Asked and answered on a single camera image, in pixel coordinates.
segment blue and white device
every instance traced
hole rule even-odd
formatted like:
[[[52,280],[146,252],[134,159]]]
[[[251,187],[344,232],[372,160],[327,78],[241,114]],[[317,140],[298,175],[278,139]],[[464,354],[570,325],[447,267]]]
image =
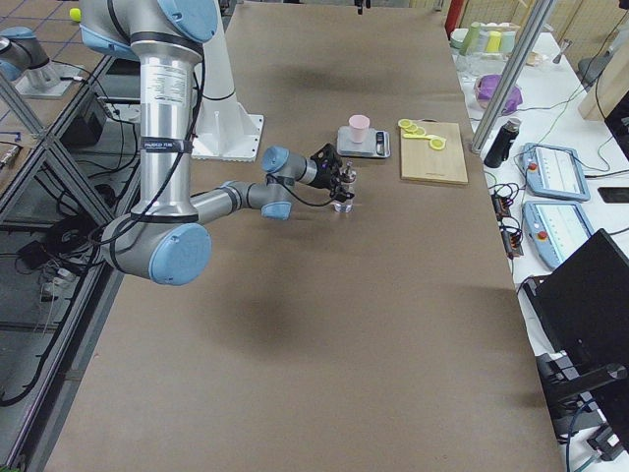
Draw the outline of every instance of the blue and white device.
[[[525,202],[523,220],[540,257],[553,270],[594,234],[577,202]]]
[[[533,194],[578,202],[590,199],[575,149],[526,143],[520,162]]]

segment cutting board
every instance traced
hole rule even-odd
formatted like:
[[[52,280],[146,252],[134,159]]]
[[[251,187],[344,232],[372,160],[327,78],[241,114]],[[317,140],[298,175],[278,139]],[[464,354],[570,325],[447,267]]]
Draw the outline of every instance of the cutting board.
[[[457,123],[433,123],[415,121],[429,135],[445,138],[443,150],[434,150],[426,140],[403,138],[405,131],[400,129],[400,152],[402,179],[448,184],[467,184],[468,172],[465,167],[461,133]]]

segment purple object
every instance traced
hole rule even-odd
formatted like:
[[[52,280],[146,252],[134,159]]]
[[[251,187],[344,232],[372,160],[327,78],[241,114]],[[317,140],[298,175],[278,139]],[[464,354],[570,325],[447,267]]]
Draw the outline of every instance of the purple object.
[[[493,74],[490,76],[482,76],[476,80],[474,91],[476,93],[476,100],[482,108],[487,108],[489,105],[489,101],[493,97],[493,93],[500,82],[500,77],[501,76],[499,74]],[[522,101],[522,92],[518,86],[515,86],[513,90],[511,90],[511,93],[509,93],[509,97],[504,104],[502,114],[510,115],[518,109],[518,106],[522,104]]]

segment label on robot arm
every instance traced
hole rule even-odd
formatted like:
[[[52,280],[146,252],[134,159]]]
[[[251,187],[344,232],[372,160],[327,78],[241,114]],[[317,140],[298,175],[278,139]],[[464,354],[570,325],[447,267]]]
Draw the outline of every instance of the label on robot arm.
[[[188,74],[176,67],[142,65],[141,101],[157,105],[189,106]]]

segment black monitor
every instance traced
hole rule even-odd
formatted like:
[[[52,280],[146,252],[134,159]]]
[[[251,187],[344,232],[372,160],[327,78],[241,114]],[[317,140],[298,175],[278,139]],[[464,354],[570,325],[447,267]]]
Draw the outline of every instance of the black monitor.
[[[614,363],[629,368],[629,260],[604,230],[549,275],[535,299],[552,346],[581,375]],[[591,394],[629,450],[629,380]]]

